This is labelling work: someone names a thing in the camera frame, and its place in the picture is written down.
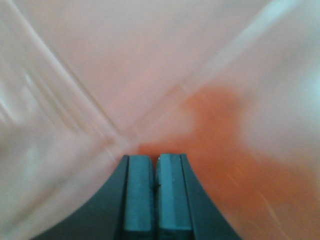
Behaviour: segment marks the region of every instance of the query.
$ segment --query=clear plastic container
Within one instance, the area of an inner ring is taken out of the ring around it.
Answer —
[[[185,152],[246,240],[320,238],[316,0],[0,2],[0,238],[122,154]]]

